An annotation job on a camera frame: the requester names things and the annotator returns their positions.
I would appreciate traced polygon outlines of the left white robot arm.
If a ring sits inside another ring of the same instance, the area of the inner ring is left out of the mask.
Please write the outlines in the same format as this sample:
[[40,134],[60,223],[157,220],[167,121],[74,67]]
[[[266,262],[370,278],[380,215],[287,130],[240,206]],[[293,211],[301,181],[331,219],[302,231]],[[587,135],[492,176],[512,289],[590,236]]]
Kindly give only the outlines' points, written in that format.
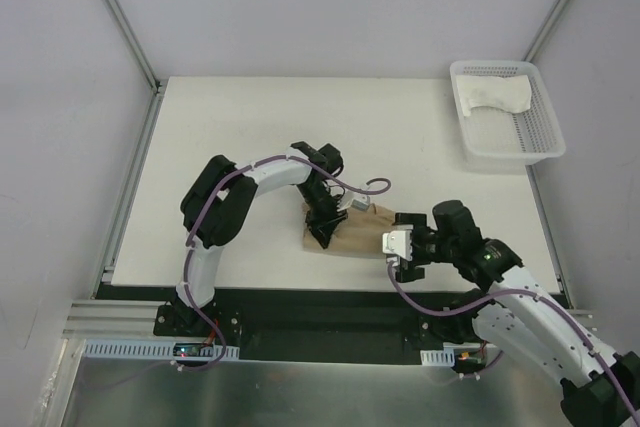
[[286,186],[298,189],[307,206],[305,224],[325,249],[347,213],[338,207],[326,181],[341,171],[343,159],[331,144],[316,150],[300,141],[282,154],[238,166],[223,155],[210,159],[180,204],[188,231],[187,259],[176,286],[183,306],[176,322],[188,335],[204,334],[224,246],[241,231],[255,199]]

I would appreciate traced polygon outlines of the beige t shirt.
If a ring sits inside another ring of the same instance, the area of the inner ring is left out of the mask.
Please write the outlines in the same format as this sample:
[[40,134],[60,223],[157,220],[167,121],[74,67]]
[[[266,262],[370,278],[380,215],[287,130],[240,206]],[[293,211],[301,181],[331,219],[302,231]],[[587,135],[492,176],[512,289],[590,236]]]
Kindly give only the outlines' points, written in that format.
[[378,204],[366,210],[349,207],[326,248],[304,228],[303,249],[309,252],[358,258],[382,258],[382,235],[394,227],[396,212]]

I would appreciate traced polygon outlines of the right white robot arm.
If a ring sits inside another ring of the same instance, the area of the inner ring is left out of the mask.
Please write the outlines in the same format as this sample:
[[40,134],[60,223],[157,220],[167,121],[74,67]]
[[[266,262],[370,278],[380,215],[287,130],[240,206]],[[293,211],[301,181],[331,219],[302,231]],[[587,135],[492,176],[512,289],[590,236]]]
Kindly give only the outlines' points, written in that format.
[[[621,354],[579,323],[533,277],[503,241],[481,233],[459,200],[427,215],[398,213],[382,236],[387,273],[396,292],[446,342],[485,341],[539,369],[561,390],[561,410],[573,426],[620,426],[639,420],[639,356]],[[419,305],[402,288],[430,264],[449,264],[474,289],[438,310]]]

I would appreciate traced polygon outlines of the white plastic basket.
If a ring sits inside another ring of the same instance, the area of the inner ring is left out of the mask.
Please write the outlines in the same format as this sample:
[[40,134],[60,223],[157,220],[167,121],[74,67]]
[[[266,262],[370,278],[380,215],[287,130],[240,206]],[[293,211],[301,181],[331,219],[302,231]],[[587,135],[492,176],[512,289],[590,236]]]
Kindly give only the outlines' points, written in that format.
[[549,94],[532,63],[456,61],[450,78],[470,166],[515,170],[566,152]]

